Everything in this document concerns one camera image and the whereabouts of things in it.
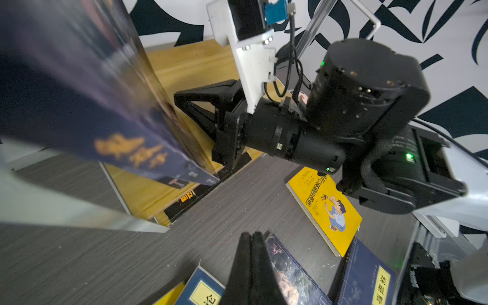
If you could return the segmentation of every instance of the wooden board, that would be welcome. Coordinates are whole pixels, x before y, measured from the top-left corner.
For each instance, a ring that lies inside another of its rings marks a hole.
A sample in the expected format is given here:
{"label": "wooden board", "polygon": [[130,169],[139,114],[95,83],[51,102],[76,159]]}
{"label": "wooden board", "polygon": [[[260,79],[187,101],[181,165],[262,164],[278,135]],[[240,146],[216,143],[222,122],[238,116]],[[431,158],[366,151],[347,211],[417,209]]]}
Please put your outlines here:
{"label": "wooden board", "polygon": [[[147,56],[173,105],[173,96],[177,91],[239,79],[230,47],[222,47],[215,40],[168,50],[156,50],[147,53]],[[278,86],[280,90],[283,89],[281,83],[278,83]],[[272,84],[268,86],[268,91],[271,98],[276,101],[280,100]],[[212,161],[211,151],[214,142],[185,113],[177,107],[175,109],[200,143],[215,171],[222,169],[221,164]],[[247,149],[247,151],[253,160],[262,154],[254,149]],[[164,209],[198,186],[197,183],[190,183],[182,189],[175,189],[154,180],[130,174],[113,165],[106,164],[105,167],[131,213],[147,220],[156,217],[161,224],[167,224],[164,221]]]}

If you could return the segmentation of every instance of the orange chinese characters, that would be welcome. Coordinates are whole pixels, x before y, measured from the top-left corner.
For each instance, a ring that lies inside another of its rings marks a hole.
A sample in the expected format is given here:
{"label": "orange chinese characters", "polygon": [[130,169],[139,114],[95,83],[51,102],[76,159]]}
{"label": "orange chinese characters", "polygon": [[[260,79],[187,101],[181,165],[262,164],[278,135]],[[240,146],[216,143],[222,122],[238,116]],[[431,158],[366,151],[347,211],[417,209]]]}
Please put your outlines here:
{"label": "orange chinese characters", "polygon": [[166,162],[167,153],[157,154],[151,161],[149,161],[149,167],[154,168],[158,165],[163,165]]}
{"label": "orange chinese characters", "polygon": [[106,141],[95,139],[95,150],[103,156],[113,155],[118,160],[122,155],[131,153],[144,141],[144,138],[126,139],[123,134],[116,133]]}
{"label": "orange chinese characters", "polygon": [[163,149],[163,145],[158,145],[153,148],[139,148],[132,156],[130,156],[129,160],[132,162],[135,168],[139,168],[141,163],[146,162],[148,159],[152,158],[152,156]]}

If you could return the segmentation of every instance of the cartoon boy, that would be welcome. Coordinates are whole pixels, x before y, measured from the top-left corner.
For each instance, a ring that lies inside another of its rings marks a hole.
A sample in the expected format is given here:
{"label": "cartoon boy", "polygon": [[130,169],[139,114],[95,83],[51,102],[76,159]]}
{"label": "cartoon boy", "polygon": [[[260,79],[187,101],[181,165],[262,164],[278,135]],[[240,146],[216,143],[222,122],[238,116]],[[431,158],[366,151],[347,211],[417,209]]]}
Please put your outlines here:
{"label": "cartoon boy", "polygon": [[[329,211],[329,205],[326,201],[327,199],[334,204],[332,213]],[[335,199],[334,196],[327,197],[327,195],[324,195],[322,200],[324,200],[325,211],[330,218],[330,229],[336,232],[337,230],[344,232],[346,230],[346,219],[344,217],[346,208],[344,207],[344,204],[340,200]]]}

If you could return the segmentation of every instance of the gray wood grain table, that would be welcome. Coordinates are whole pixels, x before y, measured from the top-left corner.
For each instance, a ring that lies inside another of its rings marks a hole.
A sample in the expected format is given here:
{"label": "gray wood grain table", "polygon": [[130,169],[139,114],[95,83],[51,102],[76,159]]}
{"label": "gray wood grain table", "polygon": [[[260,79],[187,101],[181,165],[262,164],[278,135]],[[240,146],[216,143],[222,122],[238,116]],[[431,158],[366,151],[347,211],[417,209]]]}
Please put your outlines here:
{"label": "gray wood grain table", "polygon": [[[0,226],[0,304],[152,304],[201,265],[224,285],[242,232],[271,230],[325,293],[335,257],[285,186],[297,164],[265,156],[220,185],[168,233]],[[57,156],[20,173],[94,203],[118,202],[98,164]],[[357,236],[399,272],[411,215],[358,206]]]}

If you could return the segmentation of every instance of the robotic arm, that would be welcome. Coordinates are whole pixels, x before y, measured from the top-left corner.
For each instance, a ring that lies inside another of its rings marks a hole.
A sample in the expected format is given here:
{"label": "robotic arm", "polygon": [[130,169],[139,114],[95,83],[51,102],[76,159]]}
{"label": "robotic arm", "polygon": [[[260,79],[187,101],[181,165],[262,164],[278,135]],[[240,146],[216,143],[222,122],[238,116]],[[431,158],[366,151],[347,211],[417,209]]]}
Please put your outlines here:
{"label": "robotic arm", "polygon": [[[275,50],[265,46],[273,34],[269,6],[279,3],[207,5],[216,40],[230,44],[241,79],[177,92],[175,104],[214,140],[212,160],[234,167],[248,146],[322,175],[342,166],[338,190],[391,214],[469,197],[461,182],[466,180],[449,166],[449,144],[408,125],[430,99],[413,57],[374,41],[337,41],[328,48],[305,109],[290,98],[278,103],[262,97],[263,82],[275,79]],[[193,101],[212,103],[215,113]],[[476,198],[488,205],[487,196]]]}

